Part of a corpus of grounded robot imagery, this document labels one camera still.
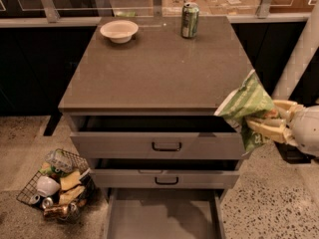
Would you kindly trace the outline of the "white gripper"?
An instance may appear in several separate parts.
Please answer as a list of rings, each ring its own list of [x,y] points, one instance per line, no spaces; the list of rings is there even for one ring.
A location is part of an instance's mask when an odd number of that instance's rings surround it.
[[[247,119],[249,128],[278,143],[290,144],[305,154],[319,156],[319,106],[304,107],[294,101],[274,100],[266,119],[290,120],[289,128]]]

